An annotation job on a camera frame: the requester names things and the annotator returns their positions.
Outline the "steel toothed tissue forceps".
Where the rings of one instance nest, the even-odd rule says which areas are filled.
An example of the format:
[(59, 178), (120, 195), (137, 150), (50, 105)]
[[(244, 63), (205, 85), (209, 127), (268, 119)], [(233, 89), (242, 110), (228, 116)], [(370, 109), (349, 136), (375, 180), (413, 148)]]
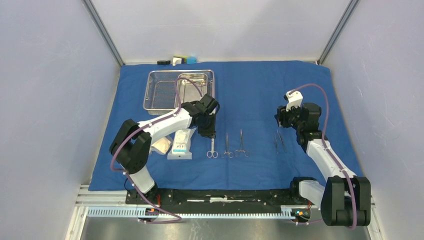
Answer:
[(284, 142), (284, 140), (283, 140), (282, 133), (280, 132), (280, 130), (279, 130), (279, 129), (277, 129), (277, 130), (276, 130), (276, 132), (277, 132), (277, 135), (278, 135), (279, 140), (280, 140), (280, 142), (281, 142), (282, 149), (283, 149), (284, 153), (287, 153), (287, 148), (286, 148), (285, 142)]

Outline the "steel surgical scissors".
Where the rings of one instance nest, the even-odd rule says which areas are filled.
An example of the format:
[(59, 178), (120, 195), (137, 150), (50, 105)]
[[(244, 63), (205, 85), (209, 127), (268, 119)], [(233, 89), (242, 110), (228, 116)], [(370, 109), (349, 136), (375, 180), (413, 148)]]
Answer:
[(206, 152), (206, 156), (208, 158), (218, 158), (219, 153), (215, 151), (215, 138), (211, 139), (211, 146), (210, 146), (210, 150)]

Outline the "steel ring-handled forceps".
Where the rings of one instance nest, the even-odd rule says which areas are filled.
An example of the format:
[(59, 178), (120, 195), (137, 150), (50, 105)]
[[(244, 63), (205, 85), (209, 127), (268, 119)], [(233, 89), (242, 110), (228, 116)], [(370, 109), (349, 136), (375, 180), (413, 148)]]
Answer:
[(220, 155), (221, 158), (230, 158), (232, 159), (234, 157), (234, 153), (230, 151), (230, 144), (229, 144), (229, 135), (228, 133), (225, 135), (225, 148), (224, 152)]

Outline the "white sterile packet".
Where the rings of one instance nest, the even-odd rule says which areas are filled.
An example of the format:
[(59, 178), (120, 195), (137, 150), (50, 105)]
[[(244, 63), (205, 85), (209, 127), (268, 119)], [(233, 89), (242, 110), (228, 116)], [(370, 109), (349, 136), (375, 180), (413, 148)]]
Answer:
[(175, 132), (172, 148), (167, 154), (168, 160), (191, 160), (193, 157), (191, 148), (191, 138), (195, 133), (195, 128), (180, 129)]

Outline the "blue surgical wrap cloth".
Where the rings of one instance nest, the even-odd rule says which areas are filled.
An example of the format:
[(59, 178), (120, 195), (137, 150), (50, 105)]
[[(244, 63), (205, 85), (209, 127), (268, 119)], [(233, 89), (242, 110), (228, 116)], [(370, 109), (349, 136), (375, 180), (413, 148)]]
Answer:
[[(215, 149), (240, 146), (240, 129), (249, 157), (208, 158), (208, 138), (194, 134), (191, 160), (168, 160), (152, 153), (147, 162), (151, 177), (160, 188), (182, 190), (268, 190), (284, 189), (294, 177), (325, 178), (314, 161), (298, 145), (292, 128), (278, 128), (277, 107), (286, 104), (284, 94), (301, 87), (303, 100), (322, 108), (319, 119), (338, 157), (357, 175), (361, 166), (349, 138), (329, 68), (303, 61), (202, 62), (178, 65), (178, 70), (212, 70), (217, 114)], [(277, 129), (282, 134), (284, 153)], [(273, 135), (278, 141), (278, 153)]]

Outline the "steel hemostat forceps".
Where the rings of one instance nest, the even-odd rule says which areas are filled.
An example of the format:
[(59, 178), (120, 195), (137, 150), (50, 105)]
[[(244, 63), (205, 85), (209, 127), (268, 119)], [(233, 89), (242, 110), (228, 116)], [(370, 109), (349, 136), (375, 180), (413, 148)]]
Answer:
[(249, 151), (245, 149), (244, 136), (243, 136), (243, 130), (242, 129), (240, 129), (239, 149), (234, 151), (234, 156), (235, 157), (239, 157), (241, 155), (243, 155), (245, 157), (249, 157), (250, 156)]

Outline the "beige gauze packet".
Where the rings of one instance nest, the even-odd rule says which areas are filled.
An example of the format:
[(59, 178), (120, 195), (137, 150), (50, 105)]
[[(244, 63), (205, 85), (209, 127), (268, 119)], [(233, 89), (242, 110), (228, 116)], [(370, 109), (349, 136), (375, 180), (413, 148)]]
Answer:
[(150, 147), (150, 151), (155, 152), (159, 155), (165, 155), (171, 149), (172, 144), (173, 139), (168, 135), (154, 142)]

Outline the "metal mesh tray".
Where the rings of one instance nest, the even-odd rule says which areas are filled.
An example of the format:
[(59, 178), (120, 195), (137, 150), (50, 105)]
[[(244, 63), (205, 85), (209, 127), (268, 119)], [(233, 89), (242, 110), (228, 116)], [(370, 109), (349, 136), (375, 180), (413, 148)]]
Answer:
[(143, 108), (152, 116), (160, 116), (178, 106), (175, 86), (178, 76), (185, 72), (212, 71), (202, 70), (155, 70), (148, 75)]

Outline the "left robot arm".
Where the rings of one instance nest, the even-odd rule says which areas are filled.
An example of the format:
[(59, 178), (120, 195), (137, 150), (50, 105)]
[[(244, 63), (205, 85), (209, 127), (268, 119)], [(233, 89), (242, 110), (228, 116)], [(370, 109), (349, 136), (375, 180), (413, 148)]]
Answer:
[(147, 168), (152, 144), (182, 129), (196, 128), (202, 137), (214, 137), (219, 109), (219, 102), (206, 93), (199, 100), (179, 102), (176, 109), (151, 120), (125, 120), (109, 147), (110, 168), (126, 174), (140, 200), (153, 203), (157, 198), (156, 183)]

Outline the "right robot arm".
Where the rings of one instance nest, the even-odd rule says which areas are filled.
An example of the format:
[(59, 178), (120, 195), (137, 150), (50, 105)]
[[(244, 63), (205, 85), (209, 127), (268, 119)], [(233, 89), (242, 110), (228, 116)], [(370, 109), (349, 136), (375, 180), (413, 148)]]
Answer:
[(293, 128), (297, 143), (313, 160), (325, 179), (321, 185), (313, 177), (294, 177), (289, 199), (295, 204), (309, 200), (317, 205), (328, 226), (368, 226), (371, 222), (371, 183), (357, 176), (331, 148), (319, 128), (322, 109), (315, 103), (279, 106), (274, 116), (279, 127)]

